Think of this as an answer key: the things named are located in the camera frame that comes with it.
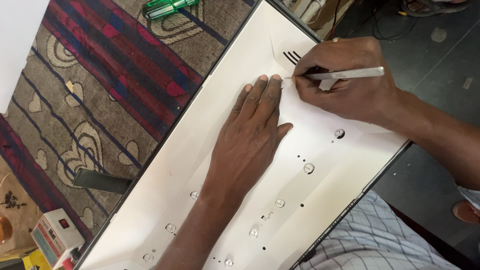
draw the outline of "led lens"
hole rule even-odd
[[[341,139],[345,135],[345,130],[339,128],[339,129],[335,130],[334,135],[335,135],[335,138]]]
[[[251,230],[251,231],[248,233],[248,236],[250,236],[250,238],[257,238],[257,237],[258,237],[258,232],[257,232],[257,230]]]
[[[177,229],[177,226],[175,226],[175,224],[173,224],[173,223],[169,223],[169,224],[165,227],[165,230],[167,230],[167,232],[169,232],[169,233],[174,232],[176,229]]]
[[[313,172],[313,170],[315,169],[315,166],[311,163],[307,163],[305,164],[305,166],[303,166],[303,170],[307,173],[307,174],[310,174]]]
[[[233,266],[233,261],[226,260],[223,264],[225,265],[225,268],[231,268]]]
[[[152,260],[153,260],[153,255],[152,254],[147,253],[147,254],[144,255],[144,261],[145,262],[150,262]]]
[[[275,201],[275,206],[277,206],[278,208],[282,208],[285,206],[285,200],[284,199],[277,199]]]
[[[192,193],[190,193],[190,197],[192,197],[192,199],[196,200],[198,199],[198,196],[200,195],[200,191],[192,191]]]

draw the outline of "patterned rug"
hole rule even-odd
[[[74,187],[75,173],[133,179],[255,3],[200,0],[151,23],[145,2],[51,0],[0,116],[0,154],[21,185],[87,243],[120,195]]]

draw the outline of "green screwdriver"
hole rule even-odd
[[[142,14],[147,20],[154,20],[195,4],[198,4],[198,0],[154,0],[142,6]]]

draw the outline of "dark floor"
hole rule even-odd
[[[397,86],[480,126],[480,1],[467,1],[470,6],[462,12],[411,18],[397,14],[400,0],[387,0],[377,5],[376,16],[384,37],[414,25],[405,38],[381,41]],[[369,0],[354,3],[335,36],[345,37],[371,16],[374,6]],[[370,17],[348,37],[372,36],[374,25]],[[432,37],[433,32],[440,35]],[[445,34],[443,41],[433,40]],[[464,87],[467,80],[472,80],[468,89]],[[463,197],[448,171],[420,147],[408,149],[373,189],[480,268],[480,226],[461,222],[452,214],[452,206]]]

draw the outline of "red stripe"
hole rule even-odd
[[[152,112],[155,113],[163,122],[168,125],[173,123],[175,115],[173,115],[161,102],[159,102],[152,94],[150,94],[143,86],[141,86],[129,73],[118,64],[103,48],[96,42],[90,40],[85,32],[77,25],[77,23],[68,18],[68,15],[58,6],[55,1],[48,4],[48,10],[54,14],[59,21],[74,35],[90,52],[94,54],[100,61],[110,69],[110,71],[118,78],[125,76],[129,82],[126,87],[132,92],[143,104],[145,104]]]
[[[73,48],[70,43],[68,43],[67,40],[65,40],[61,34],[55,30],[55,28],[48,22],[47,19],[43,18],[42,20],[42,25],[50,32],[52,33],[59,41],[60,43],[66,47],[77,59],[77,61],[88,71],[90,72],[97,80],[99,83],[105,88],[105,89],[111,89],[112,86],[105,80],[105,78],[100,74],[99,72],[96,71],[94,67],[92,67],[83,57],[80,56],[80,54]],[[118,103],[120,103],[121,106],[134,118],[138,121],[138,123],[145,129],[147,130],[157,141],[159,141],[162,138],[162,135],[147,121],[145,120],[137,111],[132,108],[127,101],[125,100],[118,100]]]
[[[128,56],[146,75],[148,75],[156,84],[165,89],[168,94],[176,97],[185,94],[185,91],[172,78],[160,69],[153,61],[146,57],[137,47],[132,44],[123,34],[118,32],[112,25],[105,22],[95,13],[83,0],[69,1],[69,3],[83,16],[88,23],[103,33],[110,41]]]
[[[5,146],[15,144],[21,150],[23,155],[20,157],[17,156],[11,146],[0,147],[0,153],[5,161],[9,163],[20,184],[24,186],[26,191],[30,191],[28,192],[29,196],[36,204],[41,205],[43,210],[48,212],[63,208],[70,219],[76,224],[77,229],[86,238],[87,242],[92,241],[92,232],[80,220],[80,217],[72,209],[65,196],[58,190],[45,171],[43,171],[43,169],[35,162],[21,139],[15,134],[15,131],[13,131],[12,127],[10,127],[9,123],[1,115],[0,125],[3,127],[2,129],[6,130],[0,132],[0,145]],[[13,138],[13,141],[7,141],[7,134],[5,132]],[[32,166],[30,166],[30,168],[34,168],[36,173],[33,174],[30,172],[25,164],[31,164]],[[43,181],[48,187],[43,187],[39,181]],[[52,197],[60,201],[60,205],[57,205],[57,203],[51,199]]]
[[[104,6],[110,9],[112,12],[120,13],[120,18],[128,24],[133,29],[137,29],[139,34],[141,34],[150,44],[154,45],[155,48],[160,51],[165,57],[167,57],[172,64],[176,67],[185,67],[186,64],[164,43],[160,42],[158,39],[153,37],[147,30],[145,30],[144,26],[139,23],[135,18],[133,18],[129,13],[124,11],[121,7],[119,7],[115,2],[111,0],[99,0]],[[192,80],[195,84],[199,84],[202,81],[202,78],[193,71],[190,67],[185,67],[187,69],[187,76],[190,80]]]

